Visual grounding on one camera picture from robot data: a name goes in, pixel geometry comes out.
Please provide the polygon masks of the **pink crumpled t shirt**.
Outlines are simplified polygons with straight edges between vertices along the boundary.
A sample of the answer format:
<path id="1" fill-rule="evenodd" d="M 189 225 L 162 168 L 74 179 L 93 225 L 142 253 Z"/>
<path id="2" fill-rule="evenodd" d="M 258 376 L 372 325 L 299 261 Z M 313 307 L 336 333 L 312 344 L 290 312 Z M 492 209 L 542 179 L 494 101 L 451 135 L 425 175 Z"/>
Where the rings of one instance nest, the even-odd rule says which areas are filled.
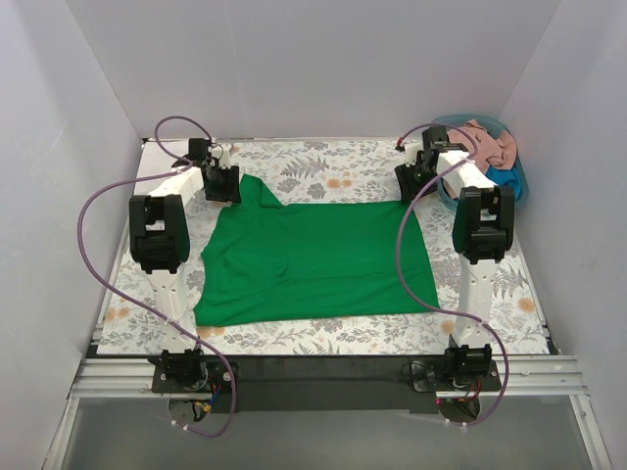
<path id="1" fill-rule="evenodd" d="M 505 130 L 498 128 L 497 136 L 493 137 L 485 125 L 476 119 L 467 121 L 461 129 L 471 139 L 457 130 L 449 129 L 448 136 L 452 143 L 464 146 L 468 151 L 477 144 L 478 152 L 474 158 L 476 166 L 486 174 L 489 169 L 511 170 L 515 164 L 517 147 L 514 138 Z"/>

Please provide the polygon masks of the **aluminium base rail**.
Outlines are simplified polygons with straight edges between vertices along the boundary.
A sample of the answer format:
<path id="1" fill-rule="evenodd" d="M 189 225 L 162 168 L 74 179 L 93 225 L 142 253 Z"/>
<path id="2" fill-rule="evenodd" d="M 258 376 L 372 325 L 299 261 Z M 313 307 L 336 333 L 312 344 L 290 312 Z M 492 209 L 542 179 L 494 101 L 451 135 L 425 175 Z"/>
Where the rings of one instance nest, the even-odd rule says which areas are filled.
<path id="1" fill-rule="evenodd" d="M 407 385 L 431 355 L 291 355 L 234 356 L 239 386 L 252 385 Z M 497 386 L 509 396 L 584 396 L 588 393 L 577 359 L 569 355 L 497 356 L 481 397 L 493 397 Z M 88 358 L 79 366 L 71 388 L 76 398 L 143 398 L 187 394 L 164 377 L 146 358 Z"/>

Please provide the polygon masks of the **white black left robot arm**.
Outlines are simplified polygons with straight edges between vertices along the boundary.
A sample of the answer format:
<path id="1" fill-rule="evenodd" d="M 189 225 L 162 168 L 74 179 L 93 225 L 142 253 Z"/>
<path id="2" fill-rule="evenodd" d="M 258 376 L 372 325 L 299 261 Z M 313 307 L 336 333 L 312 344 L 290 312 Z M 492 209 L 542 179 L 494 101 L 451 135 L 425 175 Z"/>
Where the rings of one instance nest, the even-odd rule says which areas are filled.
<path id="1" fill-rule="evenodd" d="M 185 207 L 202 191 L 208 201 L 239 204 L 240 171 L 230 152 L 203 138 L 188 140 L 182 165 L 191 169 L 167 178 L 147 195 L 129 200 L 129 248 L 146 274 L 156 310 L 165 316 L 163 351 L 156 361 L 164 377 L 185 391 L 205 389 L 210 373 L 194 339 L 184 265 L 190 256 Z"/>

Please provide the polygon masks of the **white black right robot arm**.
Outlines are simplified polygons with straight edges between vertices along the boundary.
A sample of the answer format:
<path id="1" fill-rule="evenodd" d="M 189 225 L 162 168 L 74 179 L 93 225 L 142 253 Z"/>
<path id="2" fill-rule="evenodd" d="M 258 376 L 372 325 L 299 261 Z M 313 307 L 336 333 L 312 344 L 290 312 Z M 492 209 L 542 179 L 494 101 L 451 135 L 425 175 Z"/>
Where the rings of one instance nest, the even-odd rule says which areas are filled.
<path id="1" fill-rule="evenodd" d="M 421 366 L 417 382 L 442 383 L 455 389 L 478 386 L 495 376 L 490 343 L 499 338 L 490 325 L 493 286 L 500 263 L 513 244 L 515 194 L 492 182 L 474 162 L 478 145 L 451 142 L 448 124 L 421 124 L 422 147 L 404 137 L 396 148 L 405 161 L 395 169 L 410 219 L 417 202 L 446 181 L 458 196 L 452 241 L 460 263 L 458 309 L 449 346 L 433 364 Z"/>

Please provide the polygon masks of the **blue plastic basket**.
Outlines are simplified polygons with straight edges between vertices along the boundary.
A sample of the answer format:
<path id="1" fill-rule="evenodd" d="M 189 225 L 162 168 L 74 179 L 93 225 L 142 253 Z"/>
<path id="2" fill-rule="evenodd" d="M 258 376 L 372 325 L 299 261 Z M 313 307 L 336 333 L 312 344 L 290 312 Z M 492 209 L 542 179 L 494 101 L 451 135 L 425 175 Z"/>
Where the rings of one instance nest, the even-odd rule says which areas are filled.
<path id="1" fill-rule="evenodd" d="M 464 129 L 479 146 L 477 166 L 498 185 L 511 187 L 515 206 L 522 207 L 528 196 L 528 184 L 515 140 L 509 129 L 494 117 L 474 114 L 444 115 L 433 123 Z"/>

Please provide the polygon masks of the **blue crumpled t shirt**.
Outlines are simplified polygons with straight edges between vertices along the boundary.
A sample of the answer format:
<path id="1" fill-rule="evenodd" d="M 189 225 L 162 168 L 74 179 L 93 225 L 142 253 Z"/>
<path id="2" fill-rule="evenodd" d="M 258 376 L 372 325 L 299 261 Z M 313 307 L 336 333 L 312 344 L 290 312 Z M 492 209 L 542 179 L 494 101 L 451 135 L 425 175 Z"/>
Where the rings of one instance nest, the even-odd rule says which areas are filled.
<path id="1" fill-rule="evenodd" d="M 486 172 L 486 177 L 498 186 L 507 186 L 511 188 L 516 200 L 520 198 L 522 194 L 522 180 L 518 169 L 515 166 L 511 169 L 499 169 L 490 166 Z"/>

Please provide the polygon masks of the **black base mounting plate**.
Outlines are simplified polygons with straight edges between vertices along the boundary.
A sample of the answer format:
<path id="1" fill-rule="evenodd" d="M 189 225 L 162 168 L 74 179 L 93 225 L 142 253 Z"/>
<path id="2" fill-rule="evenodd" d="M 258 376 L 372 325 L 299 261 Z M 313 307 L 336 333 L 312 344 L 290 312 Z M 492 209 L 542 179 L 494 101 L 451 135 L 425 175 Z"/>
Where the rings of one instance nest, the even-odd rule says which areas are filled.
<path id="1" fill-rule="evenodd" d="M 154 356 L 152 393 L 193 400 L 211 393 L 214 413 L 408 410 L 434 413 L 438 393 L 470 398 L 497 392 L 493 361 L 474 354 L 455 364 L 435 355 Z"/>

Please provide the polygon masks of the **folded white t shirt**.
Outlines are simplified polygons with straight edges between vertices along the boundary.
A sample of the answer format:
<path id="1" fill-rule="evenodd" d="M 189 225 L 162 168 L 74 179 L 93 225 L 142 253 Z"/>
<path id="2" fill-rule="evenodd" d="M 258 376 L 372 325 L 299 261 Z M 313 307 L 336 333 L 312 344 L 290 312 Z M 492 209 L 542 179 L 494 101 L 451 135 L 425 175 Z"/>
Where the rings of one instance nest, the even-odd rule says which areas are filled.
<path id="1" fill-rule="evenodd" d="M 147 142 L 143 146 L 136 177 L 153 176 L 156 174 L 170 173 L 172 158 L 166 154 L 155 142 Z M 134 195 L 146 195 L 156 189 L 163 178 L 137 182 L 134 185 Z"/>

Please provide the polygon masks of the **green t shirt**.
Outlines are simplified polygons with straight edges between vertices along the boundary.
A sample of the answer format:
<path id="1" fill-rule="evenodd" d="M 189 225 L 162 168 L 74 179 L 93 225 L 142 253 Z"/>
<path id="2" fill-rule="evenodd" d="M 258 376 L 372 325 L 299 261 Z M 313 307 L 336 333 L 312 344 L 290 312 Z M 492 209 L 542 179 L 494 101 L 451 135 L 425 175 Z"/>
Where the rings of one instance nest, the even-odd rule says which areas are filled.
<path id="1" fill-rule="evenodd" d="M 422 232 L 397 201 L 283 205 L 243 177 L 201 253 L 200 326 L 407 314 L 438 303 Z"/>

